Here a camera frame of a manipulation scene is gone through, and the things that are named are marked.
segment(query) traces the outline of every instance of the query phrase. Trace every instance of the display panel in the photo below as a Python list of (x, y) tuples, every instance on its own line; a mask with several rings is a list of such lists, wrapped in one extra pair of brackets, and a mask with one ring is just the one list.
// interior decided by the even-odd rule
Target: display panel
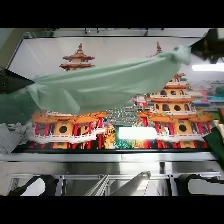
[[(197, 38), (171, 37), (58, 37), (24, 39), (10, 70), (29, 79), (102, 65), (113, 65), (190, 45)], [(191, 64), (205, 63), (192, 56)], [(222, 74), (195, 72), (182, 65), (158, 93), (133, 96), (129, 105), (89, 114), (40, 111), (23, 149), (183, 149), (208, 146), (203, 135), (224, 105)], [(120, 127), (151, 127), (155, 139), (120, 139)]]

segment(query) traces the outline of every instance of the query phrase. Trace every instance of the sky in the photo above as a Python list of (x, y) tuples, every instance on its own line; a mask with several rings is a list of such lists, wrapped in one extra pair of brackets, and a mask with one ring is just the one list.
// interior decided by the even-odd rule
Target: sky
[[(64, 56), (72, 55), (83, 45), (84, 54), (94, 56), (92, 64), (116, 64), (130, 59), (141, 59), (156, 53), (156, 43), (162, 51), (168, 52), (179, 45), (190, 45), (198, 38), (176, 37), (59, 37), (37, 38), (22, 41), (10, 70), (19, 75), (33, 79), (36, 76), (52, 75), (62, 72), (59, 67), (68, 63)], [(192, 64), (208, 63), (192, 55)], [(182, 65), (179, 72), (187, 75), (189, 82), (201, 80), (224, 80), (223, 72), (195, 72), (191, 65)]]

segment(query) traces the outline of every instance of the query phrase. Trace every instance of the pagoda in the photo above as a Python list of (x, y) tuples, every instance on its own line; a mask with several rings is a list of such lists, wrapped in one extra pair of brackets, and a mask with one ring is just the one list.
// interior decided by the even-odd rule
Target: pagoda
[(68, 64), (61, 64), (59, 67), (66, 71), (78, 70), (82, 68), (89, 68), (95, 65), (89, 63), (89, 60), (95, 59), (93, 56), (87, 56), (83, 53), (82, 43), (79, 44), (79, 48), (75, 54), (71, 56), (64, 56), (63, 59), (68, 60)]
[[(94, 59), (86, 56), (82, 51), (82, 43), (78, 50), (71, 56), (63, 59), (69, 60), (69, 64), (61, 64), (66, 71), (87, 68), (91, 65), (88, 60)], [(34, 113), (32, 116), (33, 133), (30, 136), (31, 148), (60, 148), (60, 149), (90, 149), (104, 147), (103, 119), (108, 115), (106, 112), (73, 115), (62, 114), (52, 111)]]
[[(161, 53), (157, 42), (157, 53)], [(149, 110), (138, 112), (143, 126), (153, 123), (157, 132), (157, 144), (145, 140), (144, 148), (207, 148), (202, 138), (211, 132), (210, 122), (214, 119), (208, 112), (194, 108), (191, 103), (195, 100), (188, 94), (190, 86), (181, 81), (185, 74), (176, 74), (158, 93), (146, 96), (146, 101), (153, 105)]]

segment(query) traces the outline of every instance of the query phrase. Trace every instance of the building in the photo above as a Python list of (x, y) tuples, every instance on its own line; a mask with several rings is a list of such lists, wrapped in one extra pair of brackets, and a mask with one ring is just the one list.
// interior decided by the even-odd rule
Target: building
[[(157, 44), (157, 53), (161, 48)], [(181, 81), (185, 74), (176, 74), (159, 93), (146, 97), (153, 109), (141, 111), (138, 116), (143, 125), (154, 123), (157, 132), (156, 144), (144, 141), (144, 148), (207, 148), (202, 136), (211, 131), (210, 121), (214, 118), (208, 112), (196, 110), (188, 94), (189, 83)]]
[[(78, 50), (71, 56), (63, 57), (69, 60), (68, 64), (61, 64), (60, 67), (66, 71), (92, 67), (89, 60), (94, 59), (83, 53), (82, 43)], [(30, 136), (31, 148), (60, 148), (60, 149), (84, 149), (93, 147), (103, 148), (103, 134), (106, 128), (103, 127), (103, 119), (107, 117), (106, 112), (96, 112), (82, 115), (61, 114), (58, 112), (43, 111), (32, 116), (33, 133)]]

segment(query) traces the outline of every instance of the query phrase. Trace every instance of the temple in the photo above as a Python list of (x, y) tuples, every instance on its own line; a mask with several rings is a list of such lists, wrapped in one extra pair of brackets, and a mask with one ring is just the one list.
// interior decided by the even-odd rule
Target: temple
[[(66, 71), (91, 67), (85, 64), (88, 60), (94, 59), (86, 56), (82, 51), (82, 44), (77, 52), (64, 59), (72, 61), (70, 64), (62, 64), (60, 67)], [(30, 136), (31, 148), (59, 148), (59, 149), (90, 149), (104, 147), (104, 118), (106, 112), (96, 112), (82, 115), (62, 114), (52, 111), (42, 111), (32, 116), (33, 133)]]
[[(157, 43), (156, 54), (161, 52)], [(210, 121), (214, 118), (192, 106), (195, 99), (187, 92), (190, 84), (181, 81), (184, 76), (183, 73), (176, 74), (159, 93), (145, 97), (148, 108), (140, 111), (138, 116), (144, 127), (156, 129), (157, 138), (156, 141), (144, 141), (144, 148), (208, 147), (202, 136), (211, 132)]]
[(78, 70), (82, 68), (89, 68), (95, 65), (88, 63), (89, 60), (95, 59), (95, 57), (87, 56), (83, 53), (82, 43), (80, 43), (78, 50), (71, 56), (64, 56), (63, 59), (68, 60), (68, 64), (61, 64), (59, 67), (66, 71)]

